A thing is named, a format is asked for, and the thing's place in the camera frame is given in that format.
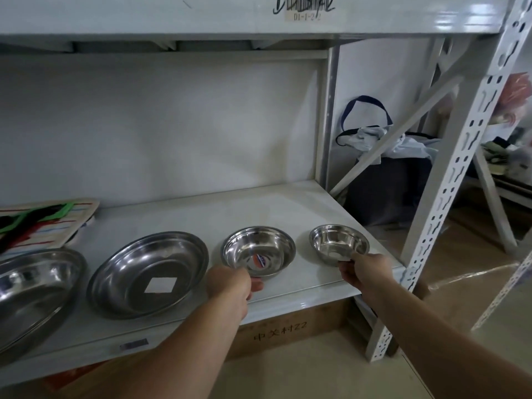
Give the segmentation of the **white metal shelving rack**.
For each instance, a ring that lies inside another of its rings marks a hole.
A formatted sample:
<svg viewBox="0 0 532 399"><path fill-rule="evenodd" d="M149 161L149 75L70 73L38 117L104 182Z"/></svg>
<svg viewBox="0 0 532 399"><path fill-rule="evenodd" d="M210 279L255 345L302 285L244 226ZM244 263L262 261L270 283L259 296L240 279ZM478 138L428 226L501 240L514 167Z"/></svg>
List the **white metal shelving rack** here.
<svg viewBox="0 0 532 399"><path fill-rule="evenodd" d="M325 23L284 21L276 0L0 0L0 205L94 198L75 249L89 275L139 237L183 230L213 260L235 230L268 225L297 242L245 322L354 296L306 239L360 225L328 168L339 45L399 35L474 34L465 54L396 120L458 99L402 263L419 279L532 24L532 0L335 0Z"/></svg>

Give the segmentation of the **dark fabric tote bag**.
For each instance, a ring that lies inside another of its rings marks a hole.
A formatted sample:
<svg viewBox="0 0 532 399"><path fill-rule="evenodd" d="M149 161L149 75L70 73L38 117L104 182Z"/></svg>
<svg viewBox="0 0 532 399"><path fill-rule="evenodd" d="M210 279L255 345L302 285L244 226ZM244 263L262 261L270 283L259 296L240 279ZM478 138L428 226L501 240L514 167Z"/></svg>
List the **dark fabric tote bag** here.
<svg viewBox="0 0 532 399"><path fill-rule="evenodd" d="M335 143L340 147L341 135L352 135L356 129L345 129L344 124L356 103L380 108L386 117L386 127L392 129L393 121L383 104L367 95L360 95L348 102L339 124L341 132ZM418 132L406 132L414 135ZM420 203L433 163L429 159L383 158L378 165L372 163L358 175L337 197L342 207L362 226L381 226L391 223L411 223Z"/></svg>

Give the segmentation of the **oval steel plate with label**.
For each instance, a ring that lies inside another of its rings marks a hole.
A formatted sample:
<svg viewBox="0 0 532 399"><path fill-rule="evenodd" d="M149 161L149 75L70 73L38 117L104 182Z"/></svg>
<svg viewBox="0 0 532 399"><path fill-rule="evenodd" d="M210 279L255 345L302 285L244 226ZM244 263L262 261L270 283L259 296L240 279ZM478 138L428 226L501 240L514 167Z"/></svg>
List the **oval steel plate with label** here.
<svg viewBox="0 0 532 399"><path fill-rule="evenodd" d="M209 251L199 237L178 231L150 234L121 248L95 271L87 301L107 319L154 315L190 295L208 265Z"/></svg>

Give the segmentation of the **person's left forearm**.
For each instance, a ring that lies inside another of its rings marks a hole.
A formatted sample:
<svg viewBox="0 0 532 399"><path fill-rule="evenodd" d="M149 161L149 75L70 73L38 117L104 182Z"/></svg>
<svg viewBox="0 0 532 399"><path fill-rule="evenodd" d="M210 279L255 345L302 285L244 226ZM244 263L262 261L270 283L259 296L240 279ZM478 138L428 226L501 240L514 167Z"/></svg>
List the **person's left forearm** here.
<svg viewBox="0 0 532 399"><path fill-rule="evenodd" d="M217 293L163 343L84 375L54 399L208 399L247 314L248 293Z"/></svg>

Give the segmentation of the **large oval steel plate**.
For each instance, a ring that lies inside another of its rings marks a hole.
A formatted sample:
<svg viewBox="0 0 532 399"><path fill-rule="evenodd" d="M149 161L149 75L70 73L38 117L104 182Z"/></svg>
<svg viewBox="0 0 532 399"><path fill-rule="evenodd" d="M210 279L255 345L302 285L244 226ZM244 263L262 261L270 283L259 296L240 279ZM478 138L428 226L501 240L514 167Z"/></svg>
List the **large oval steel plate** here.
<svg viewBox="0 0 532 399"><path fill-rule="evenodd" d="M76 250L36 250L0 261L0 367L48 339L71 314L87 262Z"/></svg>

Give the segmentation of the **brown cardboard box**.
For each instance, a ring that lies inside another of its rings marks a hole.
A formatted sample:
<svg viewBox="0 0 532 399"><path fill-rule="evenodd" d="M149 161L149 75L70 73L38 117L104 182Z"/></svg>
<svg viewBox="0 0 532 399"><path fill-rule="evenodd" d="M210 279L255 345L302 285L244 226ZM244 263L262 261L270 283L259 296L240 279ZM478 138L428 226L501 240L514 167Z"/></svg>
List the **brown cardboard box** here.
<svg viewBox="0 0 532 399"><path fill-rule="evenodd" d="M332 301L327 304L305 308L266 320L244 324L226 356L226 361L256 355L292 342L301 341L341 328L347 322L351 299ZM146 357L149 350L120 356L83 367L60 372L42 379L44 387L52 393L66 389L89 374L111 375L129 368Z"/></svg>

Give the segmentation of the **light blue cloth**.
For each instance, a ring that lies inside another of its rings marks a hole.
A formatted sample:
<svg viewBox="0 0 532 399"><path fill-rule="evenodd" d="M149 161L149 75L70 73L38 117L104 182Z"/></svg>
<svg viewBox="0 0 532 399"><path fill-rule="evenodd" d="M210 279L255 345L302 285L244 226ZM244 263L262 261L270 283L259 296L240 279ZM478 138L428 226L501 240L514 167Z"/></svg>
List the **light blue cloth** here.
<svg viewBox="0 0 532 399"><path fill-rule="evenodd" d="M359 160L368 153L376 143L388 133L390 126L386 127L362 127L356 129L352 135L341 135L339 142L342 146L347 146L355 150L354 156ZM405 159L419 158L429 159L431 163L435 160L441 140L430 139L424 134L414 133L414 135L403 134L394 141L391 147L387 148L372 165L378 165L383 158Z"/></svg>

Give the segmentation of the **medium steel bowl with sticker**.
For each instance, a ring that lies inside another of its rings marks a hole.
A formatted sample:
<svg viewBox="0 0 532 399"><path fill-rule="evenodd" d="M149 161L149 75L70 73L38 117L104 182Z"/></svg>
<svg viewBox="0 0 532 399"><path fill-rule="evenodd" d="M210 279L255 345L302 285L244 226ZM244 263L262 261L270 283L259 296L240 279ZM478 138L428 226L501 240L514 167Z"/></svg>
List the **medium steel bowl with sticker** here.
<svg viewBox="0 0 532 399"><path fill-rule="evenodd" d="M244 268L252 278L269 279L287 268L296 257L296 244L275 227L245 227L221 244L220 257L229 268Z"/></svg>

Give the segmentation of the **person's right forearm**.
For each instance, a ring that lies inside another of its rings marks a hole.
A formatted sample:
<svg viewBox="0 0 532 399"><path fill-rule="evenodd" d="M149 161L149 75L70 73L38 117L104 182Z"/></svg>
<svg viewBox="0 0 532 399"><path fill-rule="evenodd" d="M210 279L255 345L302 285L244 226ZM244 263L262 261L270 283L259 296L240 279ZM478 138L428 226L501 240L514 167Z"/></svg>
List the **person's right forearm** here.
<svg viewBox="0 0 532 399"><path fill-rule="evenodd" d="M393 277L374 270L361 283L435 399L532 399L532 375L453 329Z"/></svg>

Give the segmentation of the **small steel bowl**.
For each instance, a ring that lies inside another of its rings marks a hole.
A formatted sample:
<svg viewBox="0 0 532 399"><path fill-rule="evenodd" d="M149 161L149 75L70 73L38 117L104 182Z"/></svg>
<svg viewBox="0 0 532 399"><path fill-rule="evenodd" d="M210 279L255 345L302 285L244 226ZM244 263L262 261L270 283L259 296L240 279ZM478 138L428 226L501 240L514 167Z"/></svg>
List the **small steel bowl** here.
<svg viewBox="0 0 532 399"><path fill-rule="evenodd" d="M309 242L317 257L326 265L349 262L353 253L369 253L370 243L356 229L339 224L324 224L310 231Z"/></svg>

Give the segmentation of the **striped woven mat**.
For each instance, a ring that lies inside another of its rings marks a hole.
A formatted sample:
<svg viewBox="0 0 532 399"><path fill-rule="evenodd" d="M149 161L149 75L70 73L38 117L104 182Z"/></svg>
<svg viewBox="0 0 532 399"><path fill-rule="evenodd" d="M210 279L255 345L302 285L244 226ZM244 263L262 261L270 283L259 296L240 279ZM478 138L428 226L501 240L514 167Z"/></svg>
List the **striped woven mat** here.
<svg viewBox="0 0 532 399"><path fill-rule="evenodd" d="M55 214L44 217L0 253L0 261L40 249L62 248L88 225L100 206L94 198L63 199L40 203L0 205L0 240L20 224L23 218L40 208L61 206Z"/></svg>

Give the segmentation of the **person's right hand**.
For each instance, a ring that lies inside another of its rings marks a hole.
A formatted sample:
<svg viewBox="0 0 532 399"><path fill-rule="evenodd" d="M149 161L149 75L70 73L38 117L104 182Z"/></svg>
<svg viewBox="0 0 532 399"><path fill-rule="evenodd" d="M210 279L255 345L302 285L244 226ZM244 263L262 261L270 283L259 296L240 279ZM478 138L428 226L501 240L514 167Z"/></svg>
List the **person's right hand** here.
<svg viewBox="0 0 532 399"><path fill-rule="evenodd" d="M350 260L338 262L338 268L342 279L363 294L395 282L389 258L382 254L353 253Z"/></svg>

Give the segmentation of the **pile of clutter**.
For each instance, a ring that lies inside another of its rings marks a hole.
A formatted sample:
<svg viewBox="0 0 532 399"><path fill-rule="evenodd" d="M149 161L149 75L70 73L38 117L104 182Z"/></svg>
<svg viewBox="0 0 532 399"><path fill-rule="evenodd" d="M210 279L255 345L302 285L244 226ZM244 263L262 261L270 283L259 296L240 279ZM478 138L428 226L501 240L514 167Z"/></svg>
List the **pile of clutter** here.
<svg viewBox="0 0 532 399"><path fill-rule="evenodd" d="M510 74L481 141L489 173L532 193L532 77Z"/></svg>

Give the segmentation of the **barcode label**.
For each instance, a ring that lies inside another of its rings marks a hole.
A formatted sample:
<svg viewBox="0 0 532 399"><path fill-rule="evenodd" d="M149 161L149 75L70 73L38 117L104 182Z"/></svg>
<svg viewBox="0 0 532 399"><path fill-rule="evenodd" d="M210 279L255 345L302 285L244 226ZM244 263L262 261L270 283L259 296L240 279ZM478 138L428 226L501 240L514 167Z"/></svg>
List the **barcode label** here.
<svg viewBox="0 0 532 399"><path fill-rule="evenodd" d="M335 0L276 0L272 14L284 21L325 23L338 12Z"/></svg>

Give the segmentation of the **person's left hand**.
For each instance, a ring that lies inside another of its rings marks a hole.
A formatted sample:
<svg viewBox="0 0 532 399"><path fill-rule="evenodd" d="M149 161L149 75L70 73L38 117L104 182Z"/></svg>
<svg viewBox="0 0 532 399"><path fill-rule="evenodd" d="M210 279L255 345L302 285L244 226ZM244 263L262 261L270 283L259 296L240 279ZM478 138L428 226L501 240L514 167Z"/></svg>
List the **person's left hand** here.
<svg viewBox="0 0 532 399"><path fill-rule="evenodd" d="M248 301L243 298L244 275L249 275L244 268L217 265L207 271L205 284L208 299L222 298L226 300L228 311L238 314L240 320L243 320L248 314Z"/></svg>

